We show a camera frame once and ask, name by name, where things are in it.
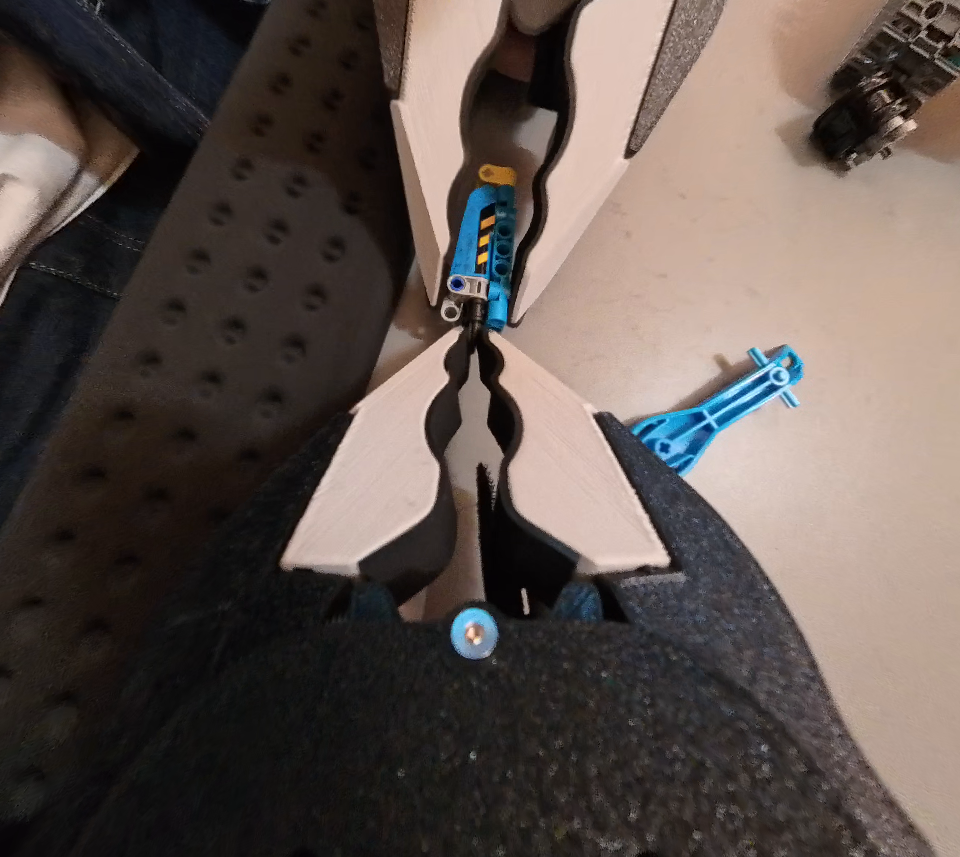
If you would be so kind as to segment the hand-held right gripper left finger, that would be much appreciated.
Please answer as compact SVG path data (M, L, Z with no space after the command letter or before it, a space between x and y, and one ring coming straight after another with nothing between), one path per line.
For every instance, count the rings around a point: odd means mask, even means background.
M461 422L471 341L447 333L357 404L281 559L379 583L430 583L457 513L446 454Z

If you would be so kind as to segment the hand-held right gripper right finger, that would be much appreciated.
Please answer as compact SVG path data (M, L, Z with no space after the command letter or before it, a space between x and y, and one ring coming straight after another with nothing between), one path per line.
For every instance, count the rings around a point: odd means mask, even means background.
M666 570L669 553L599 411L502 335L484 336L484 383L510 520L583 575Z

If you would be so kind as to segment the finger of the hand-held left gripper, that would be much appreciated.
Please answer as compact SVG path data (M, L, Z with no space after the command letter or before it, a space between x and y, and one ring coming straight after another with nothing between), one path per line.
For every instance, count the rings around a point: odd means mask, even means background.
M673 0L583 0L577 7L563 64L567 123L539 175L540 221L513 286L512 324L532 309L626 173L672 11Z
M505 0L410 0L391 119L429 303L446 287L455 191L469 153L465 121L485 63L503 34Z

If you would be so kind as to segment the light blue brick separator tool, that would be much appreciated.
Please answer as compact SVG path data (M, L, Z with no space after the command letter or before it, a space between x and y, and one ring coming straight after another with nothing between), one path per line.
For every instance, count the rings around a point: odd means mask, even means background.
M695 407L650 416L630 427L632 435L679 476L696 467L715 439L738 421L780 400L799 407L794 387L803 379L805 364L790 346L770 354L749 350L752 370L728 383Z

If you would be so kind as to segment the blue striped brick assembly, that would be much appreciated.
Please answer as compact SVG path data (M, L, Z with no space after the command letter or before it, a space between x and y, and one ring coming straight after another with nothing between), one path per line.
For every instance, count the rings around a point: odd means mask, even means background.
M517 240L517 172L480 167L463 211L441 317L501 332L509 317Z

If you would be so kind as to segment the blue tracked toy robot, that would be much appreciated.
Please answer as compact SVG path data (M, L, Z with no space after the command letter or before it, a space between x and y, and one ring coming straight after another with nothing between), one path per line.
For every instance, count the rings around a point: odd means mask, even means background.
M959 0L887 0L831 76L810 141L845 170L888 158L958 77Z

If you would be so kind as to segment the black dimpled mat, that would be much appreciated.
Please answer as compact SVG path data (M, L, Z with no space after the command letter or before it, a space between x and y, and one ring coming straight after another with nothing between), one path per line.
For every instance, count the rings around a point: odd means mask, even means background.
M273 0L2 535L2 827L166 587L371 378L410 267L373 0Z

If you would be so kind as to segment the person's blue jeans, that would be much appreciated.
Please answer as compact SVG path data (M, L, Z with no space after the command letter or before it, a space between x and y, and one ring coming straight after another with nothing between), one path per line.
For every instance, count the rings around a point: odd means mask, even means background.
M30 253L1 313L1 520L135 272L172 185L131 176Z

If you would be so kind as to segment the person's denim jacket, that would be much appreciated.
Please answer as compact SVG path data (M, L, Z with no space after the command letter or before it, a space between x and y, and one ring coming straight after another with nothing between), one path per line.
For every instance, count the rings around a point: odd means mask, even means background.
M1 0L2 39L140 148L203 139L271 0Z

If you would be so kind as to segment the person's white shirt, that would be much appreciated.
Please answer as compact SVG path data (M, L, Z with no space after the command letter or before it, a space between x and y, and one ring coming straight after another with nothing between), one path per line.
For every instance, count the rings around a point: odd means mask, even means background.
M2 44L1 298L31 252L95 203L138 147L92 101Z

